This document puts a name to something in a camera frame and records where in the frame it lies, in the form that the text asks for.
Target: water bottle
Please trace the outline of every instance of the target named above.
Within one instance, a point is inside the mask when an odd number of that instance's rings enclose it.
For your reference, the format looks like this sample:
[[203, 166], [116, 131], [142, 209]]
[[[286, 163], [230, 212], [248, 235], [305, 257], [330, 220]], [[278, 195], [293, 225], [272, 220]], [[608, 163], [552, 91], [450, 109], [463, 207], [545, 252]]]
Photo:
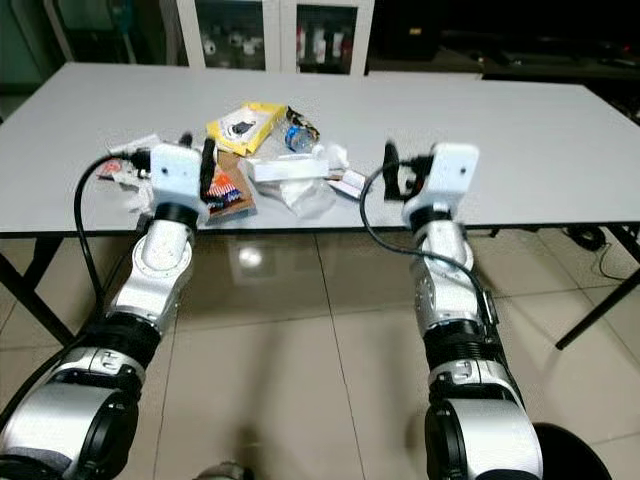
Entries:
[[284, 135], [284, 143], [296, 153], [311, 153], [316, 140], [308, 129], [298, 125], [290, 125]]

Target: floor tile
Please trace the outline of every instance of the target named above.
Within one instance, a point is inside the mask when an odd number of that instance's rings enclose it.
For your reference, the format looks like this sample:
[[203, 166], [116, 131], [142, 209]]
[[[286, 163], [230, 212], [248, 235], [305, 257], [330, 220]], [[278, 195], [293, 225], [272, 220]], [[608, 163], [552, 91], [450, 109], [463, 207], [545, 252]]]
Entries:
[[586, 442], [640, 432], [640, 366], [606, 322], [562, 352], [555, 340], [568, 319], [590, 309], [582, 292], [497, 299], [500, 331], [529, 415]]
[[118, 480], [153, 480], [156, 452], [162, 425], [162, 411], [173, 350], [173, 333], [167, 334], [147, 369], [138, 404], [138, 429], [129, 450], [127, 466]]
[[[118, 480], [153, 479], [172, 345], [173, 335], [169, 335], [158, 347], [147, 370], [136, 436], [127, 466]], [[22, 382], [57, 350], [57, 347], [40, 347], [0, 351], [0, 408], [4, 408]]]
[[328, 315], [312, 235], [201, 236], [178, 329]]
[[600, 459], [615, 480], [636, 480], [640, 472], [640, 435], [610, 440], [595, 445]]
[[[18, 272], [24, 274], [33, 258], [34, 244], [35, 240], [33, 239], [2, 239], [0, 240], [0, 252], [13, 264]], [[0, 331], [9, 317], [15, 301], [16, 299], [11, 292], [0, 284]]]
[[413, 309], [337, 315], [335, 325], [365, 478], [424, 479], [428, 367]]
[[607, 229], [603, 231], [607, 241], [611, 243], [606, 253], [590, 252], [579, 247], [561, 229], [544, 228], [538, 232], [538, 236], [580, 287], [601, 287], [620, 283], [619, 280], [607, 278], [598, 271], [598, 263], [603, 254], [605, 258], [602, 267], [610, 276], [627, 278], [638, 268], [638, 263], [620, 242]]
[[176, 333], [156, 479], [224, 460], [265, 479], [362, 478], [330, 317]]
[[[367, 233], [324, 234], [317, 238], [334, 313], [413, 302], [410, 257], [383, 249]], [[388, 233], [383, 238], [412, 246], [409, 232]]]
[[[615, 287], [587, 288], [587, 297], [598, 305]], [[640, 289], [636, 287], [606, 314], [607, 321], [622, 342], [640, 362]]]
[[470, 237], [475, 268], [495, 296], [577, 288], [536, 234], [501, 230], [497, 237]]
[[[96, 268], [103, 280], [110, 267], [126, 251], [126, 238], [91, 239], [90, 245]], [[76, 332], [91, 312], [95, 297], [91, 281], [82, 257], [80, 244], [75, 239], [65, 239], [36, 292], [53, 312], [73, 332]], [[0, 331], [0, 349], [57, 345], [53, 338], [20, 303]]]

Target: table leg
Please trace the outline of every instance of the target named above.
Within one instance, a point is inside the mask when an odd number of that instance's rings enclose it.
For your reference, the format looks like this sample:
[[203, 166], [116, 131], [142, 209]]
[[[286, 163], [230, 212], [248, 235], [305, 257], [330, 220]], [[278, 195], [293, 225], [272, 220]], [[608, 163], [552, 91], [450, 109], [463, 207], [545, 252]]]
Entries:
[[24, 277], [20, 275], [9, 260], [0, 254], [0, 282], [7, 287], [56, 340], [62, 345], [68, 345], [74, 340], [73, 333], [35, 292], [35, 287], [53, 258], [60, 241], [57, 241], [57, 245], [55, 245], [56, 240], [54, 239], [40, 242], [40, 244], [36, 241], [34, 259]]
[[584, 319], [571, 329], [564, 337], [556, 343], [558, 350], [564, 350], [571, 342], [577, 339], [587, 328], [596, 323], [602, 315], [607, 313], [616, 303], [627, 296], [631, 290], [640, 285], [640, 268], [622, 282], [602, 303], [595, 307]]

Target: yellow package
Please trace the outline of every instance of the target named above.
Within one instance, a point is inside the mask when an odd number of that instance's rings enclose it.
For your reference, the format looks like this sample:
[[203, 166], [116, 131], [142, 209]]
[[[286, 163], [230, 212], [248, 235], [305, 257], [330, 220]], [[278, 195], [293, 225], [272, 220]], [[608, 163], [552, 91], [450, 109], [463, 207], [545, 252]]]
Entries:
[[207, 124], [207, 133], [220, 148], [245, 156], [253, 153], [287, 111], [286, 105], [248, 102]]

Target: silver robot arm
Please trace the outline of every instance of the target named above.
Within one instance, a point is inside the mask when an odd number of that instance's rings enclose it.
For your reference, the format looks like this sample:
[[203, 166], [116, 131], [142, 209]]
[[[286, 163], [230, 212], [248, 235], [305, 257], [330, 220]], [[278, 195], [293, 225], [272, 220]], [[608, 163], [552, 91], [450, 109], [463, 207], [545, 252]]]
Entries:
[[191, 276], [200, 166], [189, 148], [151, 150], [155, 217], [133, 250], [131, 274], [102, 321], [10, 418], [0, 439], [7, 478], [102, 480], [124, 468], [145, 369]]
[[[403, 209], [416, 246], [470, 270], [464, 227], [453, 221], [478, 150], [438, 144], [428, 180]], [[432, 480], [542, 479], [542, 454], [509, 372], [487, 291], [454, 265], [418, 257], [415, 311], [429, 364], [425, 418]]]

